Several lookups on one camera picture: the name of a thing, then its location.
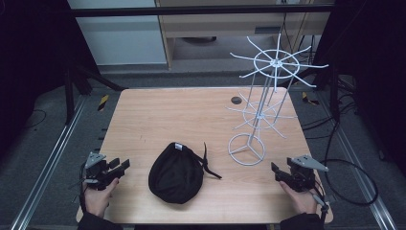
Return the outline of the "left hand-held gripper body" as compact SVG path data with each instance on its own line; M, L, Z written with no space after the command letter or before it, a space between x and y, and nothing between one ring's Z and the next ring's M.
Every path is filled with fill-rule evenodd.
M108 163L105 160L105 155L100 153L90 152L84 164L85 177L84 182L92 189L104 190L114 178L112 169L108 168Z

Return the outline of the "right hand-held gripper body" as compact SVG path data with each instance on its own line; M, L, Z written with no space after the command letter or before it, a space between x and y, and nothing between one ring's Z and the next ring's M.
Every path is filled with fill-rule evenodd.
M303 192L315 187L315 171L327 173L329 168L310 155L287 158L287 165L290 168L287 185L296 192Z

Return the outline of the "person's right hand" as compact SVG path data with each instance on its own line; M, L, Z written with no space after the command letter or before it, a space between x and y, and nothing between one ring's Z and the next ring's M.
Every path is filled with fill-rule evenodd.
M313 190L306 192L296 192L291 189L285 182L281 181L280 186L284 192L290 197L293 209L296 214L316 214L317 205L315 198L315 192Z

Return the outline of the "person's left hand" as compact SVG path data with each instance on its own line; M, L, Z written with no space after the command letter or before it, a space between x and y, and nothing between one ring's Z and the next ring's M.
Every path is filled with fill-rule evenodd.
M105 210L109 206L109 200L112 197L113 191L119 184L119 179L114 178L113 181L106 186L102 191L90 188L86 183L83 184L84 189L84 205L87 213L96 217L103 218Z

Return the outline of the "black cap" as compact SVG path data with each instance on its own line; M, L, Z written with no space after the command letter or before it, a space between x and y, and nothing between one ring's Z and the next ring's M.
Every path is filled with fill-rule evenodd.
M207 146L204 146L204 155L200 157L187 146L172 142L153 163L148 187L167 203L184 204L200 191L204 173L221 179L208 167Z

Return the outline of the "yellow black hazard tape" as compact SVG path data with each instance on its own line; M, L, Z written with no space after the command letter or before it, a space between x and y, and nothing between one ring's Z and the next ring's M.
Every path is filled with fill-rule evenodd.
M100 101L100 103L99 103L99 105L98 105L98 108L97 108L98 111L103 111L103 109L104 109L104 107L105 107L105 105L106 105L108 99L109 99L109 95L107 95L107 94L106 94L106 95L103 95L103 96L101 97L101 101Z
M307 95L305 92L302 92L302 101L303 101L304 103L313 104L313 105L318 105L318 104L320 104L319 101L317 101L317 100L310 100L310 99L308 98L308 95Z

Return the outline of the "black metal stand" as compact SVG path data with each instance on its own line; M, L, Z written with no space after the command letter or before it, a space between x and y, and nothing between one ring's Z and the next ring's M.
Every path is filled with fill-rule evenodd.
M66 67L64 71L65 102L66 102L66 122L68 125L74 118L74 91L73 86L77 88L81 95L89 95L93 88L88 79L95 80L115 91L123 91L124 87L113 81L104 78L101 74L92 72L82 66Z

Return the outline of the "white cabinet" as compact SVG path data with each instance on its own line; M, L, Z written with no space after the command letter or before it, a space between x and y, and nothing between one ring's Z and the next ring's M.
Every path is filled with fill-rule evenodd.
M155 7L154 0L68 0L72 10ZM166 64L158 17L78 17L99 66Z

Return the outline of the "black curtain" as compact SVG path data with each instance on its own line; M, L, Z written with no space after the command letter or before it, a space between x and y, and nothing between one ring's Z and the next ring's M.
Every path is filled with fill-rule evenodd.
M0 0L0 161L22 132L35 100L64 84L55 40L68 58L94 73L99 71L68 0Z
M362 115L406 177L406 0L334 0L315 60L355 77Z

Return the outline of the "aluminium floor rail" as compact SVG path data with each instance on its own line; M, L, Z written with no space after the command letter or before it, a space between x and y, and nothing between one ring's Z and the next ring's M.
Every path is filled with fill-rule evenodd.
M332 112L329 110L330 103L327 101L326 94L317 92L316 95L325 113L332 118L331 121L328 121L328 123L332 125L332 132L329 134L327 150L323 157L324 163L342 162L343 164L349 164L350 170L357 182L362 196L364 197L364 201L359 201L358 203L355 203L354 201L350 202L348 198L346 198L345 201L350 202L350 204L354 206L369 207L380 230L398 230L395 221L378 192L376 182L365 171L361 161L356 156L355 151L350 144L347 134L340 127L340 123L334 119ZM338 140L338 144L344 155L343 159L333 159L328 156L330 143L334 137Z
M39 175L34 186L28 195L24 205L20 209L16 218L11 224L10 230L26 230L30 220L37 208L37 205L42 198L48 183L56 169L59 159L68 144L70 137L78 123L78 120L83 111L83 107L87 101L85 96L79 96L78 102L74 107L74 115L61 131L58 139Z

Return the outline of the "black horizontal frame bar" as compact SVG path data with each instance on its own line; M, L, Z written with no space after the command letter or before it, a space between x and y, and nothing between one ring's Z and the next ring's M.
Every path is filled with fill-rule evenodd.
M256 6L200 6L200 7L158 7L120 9L77 9L69 10L74 17L101 16L147 16L147 15L194 15L233 13L286 13L286 12L331 12L334 4L322 5L256 5Z

